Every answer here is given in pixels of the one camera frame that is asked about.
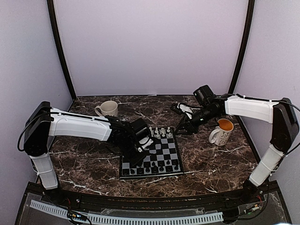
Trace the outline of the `white chess piece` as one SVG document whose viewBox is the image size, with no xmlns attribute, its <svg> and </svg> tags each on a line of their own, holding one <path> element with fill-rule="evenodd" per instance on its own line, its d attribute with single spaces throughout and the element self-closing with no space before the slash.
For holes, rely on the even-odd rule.
<svg viewBox="0 0 300 225">
<path fill-rule="evenodd" d="M 154 135 L 154 131 L 153 131 L 152 127 L 149 127 L 149 130 L 150 130 L 151 136 L 153 136 Z"/>
<path fill-rule="evenodd" d="M 171 128 L 168 127 L 167 130 L 166 130 L 166 136 L 167 137 L 172 137 L 172 132 L 171 132 Z"/>
<path fill-rule="evenodd" d="M 166 129 L 162 127 L 160 129 L 160 133 L 161 133 L 161 137 L 164 138 L 166 136 Z"/>
<path fill-rule="evenodd" d="M 154 134 L 157 139 L 160 138 L 160 130 L 158 129 L 158 127 L 155 128 Z"/>
</svg>

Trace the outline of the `black grey chess board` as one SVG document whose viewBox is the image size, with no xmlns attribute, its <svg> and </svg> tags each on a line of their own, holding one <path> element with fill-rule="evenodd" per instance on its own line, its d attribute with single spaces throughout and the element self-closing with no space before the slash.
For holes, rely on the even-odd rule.
<svg viewBox="0 0 300 225">
<path fill-rule="evenodd" d="M 129 163 L 123 162 L 123 158 L 120 159 L 119 178 L 121 180 L 166 177 L 184 174 L 180 151 L 176 136 L 174 135 L 174 128 L 170 128 L 172 137 L 165 136 L 164 138 L 160 137 L 157 139 L 155 134 L 153 135 L 156 138 L 156 142 L 145 149 L 147 156 L 143 160 L 142 166 L 131 166 Z M 171 161 L 171 165 L 167 166 L 165 164 L 167 160 Z M 151 172 L 151 168 L 153 167 L 151 165 L 152 162 L 155 162 L 158 167 L 158 173 Z M 179 165 L 179 169 L 177 171 L 174 170 L 176 165 Z M 144 169 L 147 166 L 150 166 L 150 173 L 145 173 Z M 164 167 L 162 172 L 159 170 L 161 166 Z M 135 174 L 130 174 L 130 169 L 134 169 Z"/>
</svg>

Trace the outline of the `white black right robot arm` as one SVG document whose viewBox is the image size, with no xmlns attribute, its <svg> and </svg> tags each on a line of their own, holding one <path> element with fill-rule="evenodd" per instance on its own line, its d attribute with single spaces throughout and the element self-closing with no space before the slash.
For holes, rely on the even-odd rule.
<svg viewBox="0 0 300 225">
<path fill-rule="evenodd" d="M 244 181 L 239 199 L 250 203 L 257 196 L 259 187 L 277 171 L 280 164 L 295 149 L 292 147 L 300 125 L 296 116 L 298 107 L 289 98 L 262 99 L 240 94 L 216 95 L 208 85 L 199 87 L 193 93 L 199 106 L 185 103 L 172 104 L 171 110 L 181 115 L 175 133 L 192 135 L 209 120 L 222 115 L 245 117 L 272 125 L 269 146 L 256 168 Z"/>
</svg>

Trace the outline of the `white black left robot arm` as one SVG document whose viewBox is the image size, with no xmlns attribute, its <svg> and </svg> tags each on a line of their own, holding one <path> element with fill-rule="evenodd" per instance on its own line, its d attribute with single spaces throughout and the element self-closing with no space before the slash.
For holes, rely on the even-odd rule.
<svg viewBox="0 0 300 225">
<path fill-rule="evenodd" d="M 121 121 L 116 116 L 88 116 L 53 108 L 50 102 L 39 104 L 21 132 L 17 148 L 32 160 L 48 197 L 55 204 L 66 201 L 59 189 L 59 180 L 48 152 L 50 136 L 74 136 L 108 142 L 118 147 L 132 165 L 140 165 L 146 157 L 146 147 L 154 143 L 152 133 L 143 119 Z"/>
</svg>

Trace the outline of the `white mug orange interior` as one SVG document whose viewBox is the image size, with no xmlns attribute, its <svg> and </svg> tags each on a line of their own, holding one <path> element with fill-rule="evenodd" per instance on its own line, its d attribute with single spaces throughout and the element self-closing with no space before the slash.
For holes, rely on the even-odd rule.
<svg viewBox="0 0 300 225">
<path fill-rule="evenodd" d="M 224 146 L 234 129 L 233 123 L 228 119 L 219 119 L 218 126 L 210 133 L 209 143 Z"/>
</svg>

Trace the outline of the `cream floral mug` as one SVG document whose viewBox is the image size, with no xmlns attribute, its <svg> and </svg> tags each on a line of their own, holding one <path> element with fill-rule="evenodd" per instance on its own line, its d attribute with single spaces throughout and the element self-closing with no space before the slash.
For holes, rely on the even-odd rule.
<svg viewBox="0 0 300 225">
<path fill-rule="evenodd" d="M 94 110 L 98 116 L 118 116 L 118 104 L 112 100 L 105 101 L 101 105 L 97 105 Z"/>
</svg>

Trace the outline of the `black front rail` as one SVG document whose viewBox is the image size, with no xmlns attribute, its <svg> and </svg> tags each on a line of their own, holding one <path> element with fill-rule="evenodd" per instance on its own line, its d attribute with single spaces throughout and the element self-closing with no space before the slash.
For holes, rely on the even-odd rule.
<svg viewBox="0 0 300 225">
<path fill-rule="evenodd" d="M 183 210 L 204 207 L 208 210 L 229 210 L 243 205 L 236 197 L 225 194 L 208 194 L 185 197 L 135 198 L 85 194 L 61 190 L 69 198 L 73 209 L 100 210 Z"/>
</svg>

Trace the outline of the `black right frame post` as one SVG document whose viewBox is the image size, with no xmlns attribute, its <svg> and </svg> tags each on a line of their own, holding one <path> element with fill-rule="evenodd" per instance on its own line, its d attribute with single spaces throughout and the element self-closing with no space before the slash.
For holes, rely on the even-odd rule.
<svg viewBox="0 0 300 225">
<path fill-rule="evenodd" d="M 240 71 L 242 68 L 244 56 L 246 53 L 246 48 L 248 45 L 248 38 L 249 38 L 250 30 L 251 30 L 254 8 L 255 8 L 255 0 L 249 0 L 248 5 L 247 5 L 247 13 L 246 13 L 245 25 L 244 25 L 243 35 L 242 35 L 242 39 L 241 39 L 239 54 L 237 57 L 235 69 L 234 69 L 234 72 L 232 75 L 232 80 L 231 80 L 229 90 L 228 90 L 229 94 L 234 93 L 237 82 L 238 82 L 238 78 L 239 78 Z"/>
</svg>

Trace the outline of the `black frame post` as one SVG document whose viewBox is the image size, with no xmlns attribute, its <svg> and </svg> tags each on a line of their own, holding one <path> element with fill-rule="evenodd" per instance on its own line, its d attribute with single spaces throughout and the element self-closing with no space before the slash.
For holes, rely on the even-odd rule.
<svg viewBox="0 0 300 225">
<path fill-rule="evenodd" d="M 48 14 L 50 18 L 50 23 L 51 23 L 51 28 L 52 28 L 52 34 L 56 46 L 56 51 L 59 57 L 61 69 L 64 75 L 65 82 L 67 84 L 68 92 L 71 96 L 72 101 L 75 101 L 77 96 L 75 93 L 75 89 L 73 86 L 73 83 L 71 81 L 71 76 L 69 73 L 69 69 L 67 66 L 67 61 L 65 58 L 61 38 L 60 38 L 60 32 L 59 32 L 59 27 L 58 27 L 58 22 L 56 18 L 56 12 L 55 12 L 55 7 L 54 7 L 54 1 L 53 0 L 47 0 L 47 8 L 48 8 Z"/>
<path fill-rule="evenodd" d="M 250 30 L 251 30 L 254 8 L 255 8 L 255 0 L 249 0 L 248 5 L 247 5 L 247 13 L 246 13 L 245 25 L 244 25 L 243 35 L 242 35 L 242 39 L 241 39 L 239 54 L 237 57 L 235 69 L 234 69 L 234 72 L 232 75 L 232 80 L 231 80 L 229 90 L 228 90 L 229 94 L 234 93 L 237 82 L 238 82 L 238 78 L 239 78 L 240 71 L 242 68 L 244 56 L 246 53 L 246 48 L 248 45 L 248 38 L 249 38 Z"/>
</svg>

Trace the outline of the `black left frame post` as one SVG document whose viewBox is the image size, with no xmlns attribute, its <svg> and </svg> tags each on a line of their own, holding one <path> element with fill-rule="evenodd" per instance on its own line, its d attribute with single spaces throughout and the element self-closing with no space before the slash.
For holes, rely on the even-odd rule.
<svg viewBox="0 0 300 225">
<path fill-rule="evenodd" d="M 59 32 L 59 27 L 58 27 L 58 22 L 56 18 L 56 12 L 55 12 L 55 7 L 54 7 L 54 1 L 53 0 L 47 0 L 47 8 L 48 8 L 48 14 L 50 18 L 50 23 L 51 23 L 51 28 L 52 28 L 52 34 L 56 46 L 56 51 L 59 57 L 61 69 L 64 75 L 65 82 L 67 84 L 68 92 L 71 96 L 72 101 L 75 101 L 77 96 L 75 93 L 75 89 L 73 86 L 73 83 L 71 81 L 71 76 L 69 73 L 69 69 L 67 66 L 67 61 L 65 58 L 61 38 L 60 38 L 60 32 Z"/>
</svg>

